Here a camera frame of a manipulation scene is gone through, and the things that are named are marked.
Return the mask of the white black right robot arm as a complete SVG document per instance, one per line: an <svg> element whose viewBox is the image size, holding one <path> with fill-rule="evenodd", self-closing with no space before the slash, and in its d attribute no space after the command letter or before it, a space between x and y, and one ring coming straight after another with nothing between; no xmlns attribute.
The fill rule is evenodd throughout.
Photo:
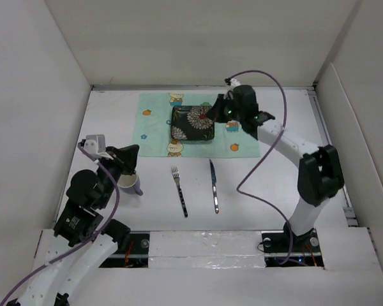
<svg viewBox="0 0 383 306"><path fill-rule="evenodd" d="M250 85L238 85L219 94L206 113L217 123L234 120L243 131L286 157L298 169L299 201L282 235L284 247L297 251L315 225L322 209L344 186L337 149L309 142L289 131L274 115L261 111Z"/></svg>

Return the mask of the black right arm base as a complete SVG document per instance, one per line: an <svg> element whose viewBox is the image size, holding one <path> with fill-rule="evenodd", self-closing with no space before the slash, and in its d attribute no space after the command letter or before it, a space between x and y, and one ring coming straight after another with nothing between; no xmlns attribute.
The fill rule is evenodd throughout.
<svg viewBox="0 0 383 306"><path fill-rule="evenodd" d="M262 231L257 250L264 255L267 268L324 267L316 229L298 237L291 236L286 226L281 230Z"/></svg>

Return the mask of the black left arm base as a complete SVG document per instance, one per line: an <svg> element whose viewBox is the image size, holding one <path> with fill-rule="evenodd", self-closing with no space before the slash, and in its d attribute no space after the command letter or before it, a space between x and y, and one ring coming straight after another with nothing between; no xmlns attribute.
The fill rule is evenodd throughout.
<svg viewBox="0 0 383 306"><path fill-rule="evenodd" d="M147 268L149 261L150 232L131 232L128 246L109 256L100 268Z"/></svg>

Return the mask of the dark floral rectangular plate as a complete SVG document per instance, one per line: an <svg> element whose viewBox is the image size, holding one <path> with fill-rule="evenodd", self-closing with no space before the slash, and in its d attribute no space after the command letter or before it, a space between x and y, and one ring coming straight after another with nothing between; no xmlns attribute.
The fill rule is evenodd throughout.
<svg viewBox="0 0 383 306"><path fill-rule="evenodd" d="M211 105L174 106L170 135L173 140L208 142L215 136L214 122L206 116Z"/></svg>

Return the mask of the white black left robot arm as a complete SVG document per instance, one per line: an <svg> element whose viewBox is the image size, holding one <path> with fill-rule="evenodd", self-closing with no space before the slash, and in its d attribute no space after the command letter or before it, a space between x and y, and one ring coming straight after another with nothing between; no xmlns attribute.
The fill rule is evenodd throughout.
<svg viewBox="0 0 383 306"><path fill-rule="evenodd" d="M44 264L20 280L1 305L71 305L93 271L114 252L129 247L130 228L112 214L103 218L99 210L111 196L120 200L117 182L136 172L139 146L99 149L83 140L77 147L98 169L74 174Z"/></svg>

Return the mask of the purple ceramic mug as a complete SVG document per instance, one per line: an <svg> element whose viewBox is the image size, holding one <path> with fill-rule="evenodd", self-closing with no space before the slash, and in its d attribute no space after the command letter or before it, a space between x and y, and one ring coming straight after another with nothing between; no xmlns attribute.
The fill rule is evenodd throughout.
<svg viewBox="0 0 383 306"><path fill-rule="evenodd" d="M133 175L121 175L117 181L119 188L126 194L142 196L144 193L140 188L140 179L137 173Z"/></svg>

